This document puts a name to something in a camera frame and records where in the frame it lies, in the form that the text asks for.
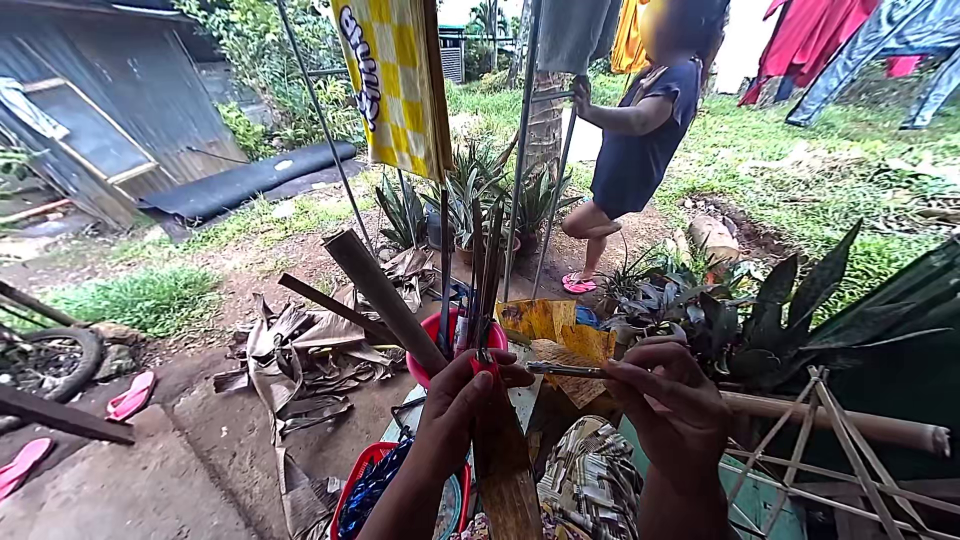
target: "human hand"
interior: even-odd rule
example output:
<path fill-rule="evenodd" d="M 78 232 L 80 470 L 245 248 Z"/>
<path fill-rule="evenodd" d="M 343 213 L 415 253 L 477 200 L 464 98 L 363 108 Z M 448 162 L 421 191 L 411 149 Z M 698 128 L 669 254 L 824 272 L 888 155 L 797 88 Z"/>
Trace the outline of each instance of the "human hand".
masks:
<path fill-rule="evenodd" d="M 587 119 L 588 111 L 592 107 L 590 79 L 586 75 L 577 75 L 570 83 L 570 89 L 573 91 L 573 104 L 577 115 Z"/>
<path fill-rule="evenodd" d="M 653 467 L 677 493 L 715 493 L 731 413 L 686 347 L 674 340 L 642 344 L 606 369 L 607 389 Z"/>
<path fill-rule="evenodd" d="M 489 353 L 499 364 L 502 384 L 515 388 L 534 383 L 533 374 L 514 364 L 516 355 L 500 349 L 489 349 Z M 495 384 L 489 372 L 473 375 L 470 361 L 475 354 L 475 349 L 464 351 L 430 380 L 417 438 L 404 462 L 411 462 L 425 479 L 443 482 L 464 465 L 470 421 Z"/>

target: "pink flip-flop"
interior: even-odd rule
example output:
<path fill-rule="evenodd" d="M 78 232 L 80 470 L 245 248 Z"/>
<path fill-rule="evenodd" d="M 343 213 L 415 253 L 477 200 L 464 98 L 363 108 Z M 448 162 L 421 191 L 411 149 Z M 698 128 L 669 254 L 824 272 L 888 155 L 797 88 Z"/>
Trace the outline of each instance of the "pink flip-flop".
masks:
<path fill-rule="evenodd" d="M 133 378 L 130 390 L 113 398 L 107 403 L 107 419 L 112 422 L 123 422 L 140 411 L 150 401 L 150 394 L 154 391 L 156 376 L 154 372 L 145 371 Z"/>
<path fill-rule="evenodd" d="M 53 447 L 54 441 L 49 437 L 30 441 L 20 449 L 13 461 L 0 468 L 0 501 L 20 487 L 34 466 L 46 457 Z"/>
<path fill-rule="evenodd" d="M 585 292 L 590 292 L 591 290 L 596 290 L 597 284 L 593 280 L 575 280 L 573 278 L 573 272 L 567 274 L 563 278 L 564 290 L 570 294 L 584 294 Z"/>

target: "woman's leg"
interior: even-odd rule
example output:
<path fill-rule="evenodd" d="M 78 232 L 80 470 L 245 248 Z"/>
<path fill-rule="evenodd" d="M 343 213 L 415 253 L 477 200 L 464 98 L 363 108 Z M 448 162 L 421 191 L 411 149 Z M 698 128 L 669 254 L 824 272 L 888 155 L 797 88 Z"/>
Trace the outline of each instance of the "woman's leg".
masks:
<path fill-rule="evenodd" d="M 619 231 L 620 224 L 612 221 L 593 201 L 587 201 L 566 217 L 561 228 L 568 236 L 587 240 L 587 260 L 578 279 L 591 279 L 607 248 L 607 236 Z"/>

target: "yellow towel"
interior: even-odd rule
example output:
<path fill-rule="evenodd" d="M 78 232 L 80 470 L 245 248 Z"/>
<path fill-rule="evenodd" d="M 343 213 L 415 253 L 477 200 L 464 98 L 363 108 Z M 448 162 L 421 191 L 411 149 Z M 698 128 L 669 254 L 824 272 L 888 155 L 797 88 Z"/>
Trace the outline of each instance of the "yellow towel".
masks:
<path fill-rule="evenodd" d="M 637 73 L 646 67 L 646 52 L 640 41 L 640 18 L 650 0 L 624 0 L 620 5 L 620 21 L 613 38 L 610 69 L 613 73 Z"/>
<path fill-rule="evenodd" d="M 452 168 L 433 0 L 332 0 L 371 162 L 440 181 Z"/>

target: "rubber tire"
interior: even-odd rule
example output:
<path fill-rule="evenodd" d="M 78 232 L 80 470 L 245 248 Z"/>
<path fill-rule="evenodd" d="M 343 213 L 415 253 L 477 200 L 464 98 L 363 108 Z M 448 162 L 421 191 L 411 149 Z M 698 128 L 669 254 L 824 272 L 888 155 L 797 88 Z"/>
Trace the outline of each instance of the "rubber tire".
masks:
<path fill-rule="evenodd" d="M 73 339 L 80 343 L 83 350 L 77 369 L 43 398 L 65 404 L 79 394 L 97 374 L 104 360 L 104 341 L 96 331 L 70 327 L 44 329 L 23 335 L 23 339 L 30 342 L 51 338 Z M 17 416 L 0 416 L 0 434 L 19 430 L 26 425 L 27 422 Z"/>

